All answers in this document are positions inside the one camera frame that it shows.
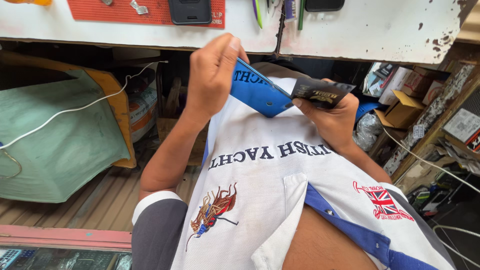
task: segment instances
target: white polo shirt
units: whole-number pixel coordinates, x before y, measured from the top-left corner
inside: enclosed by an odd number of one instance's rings
[[[287,92],[296,82],[269,78]],[[135,270],[281,269],[304,203],[379,270],[455,269],[401,191],[336,154],[296,107],[269,119],[230,96],[204,160],[188,209],[166,191],[139,202]]]

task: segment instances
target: embroidered logo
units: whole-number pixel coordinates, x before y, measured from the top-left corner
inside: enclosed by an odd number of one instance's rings
[[[232,210],[235,206],[235,199],[237,198],[237,188],[235,187],[236,184],[237,182],[233,184],[233,189],[235,191],[233,194],[231,194],[230,190],[232,184],[230,184],[228,190],[220,190],[220,187],[218,187],[216,196],[213,191],[212,196],[210,196],[210,194],[207,192],[207,196],[205,196],[203,199],[202,206],[199,206],[200,210],[198,211],[197,218],[195,221],[190,220],[190,226],[192,227],[193,234],[188,238],[187,247],[192,236],[197,235],[195,238],[199,238],[202,236],[202,234],[206,233],[211,227],[213,227],[217,220],[225,220],[232,224],[238,225],[238,222],[235,223],[226,218],[220,217],[223,213]],[[228,194],[226,194],[225,197],[222,197],[222,194],[227,192]]]
[[[392,197],[382,186],[362,186],[358,187],[356,181],[353,181],[353,188],[360,193],[363,190],[368,198],[372,201],[375,209],[373,215],[377,219],[382,220],[400,220],[402,218],[413,220],[413,217],[402,209],[398,209],[393,202]]]

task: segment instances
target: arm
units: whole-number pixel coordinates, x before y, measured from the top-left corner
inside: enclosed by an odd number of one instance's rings
[[[231,34],[192,53],[187,104],[142,173],[140,200],[157,191],[176,191],[197,135],[227,101],[237,57],[249,62],[240,40]]]
[[[352,162],[377,182],[392,183],[388,174],[353,142],[352,131],[359,105],[358,99],[353,94],[346,95],[330,110],[319,109],[308,100],[300,98],[293,99],[293,104],[316,124],[319,135],[337,154]]]

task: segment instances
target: green cloth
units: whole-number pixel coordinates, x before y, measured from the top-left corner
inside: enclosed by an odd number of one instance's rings
[[[61,110],[82,107],[105,96],[85,71],[66,73],[77,79],[0,91],[1,143],[37,128]],[[0,179],[0,197],[36,202],[64,202],[111,163],[130,159],[106,99],[58,115],[4,150],[23,169],[13,178]],[[0,176],[17,171],[17,164],[0,151]]]

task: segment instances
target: screen protector package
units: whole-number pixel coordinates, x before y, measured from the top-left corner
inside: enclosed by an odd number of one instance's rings
[[[290,97],[307,99],[317,108],[333,109],[354,88],[343,83],[298,78]]]

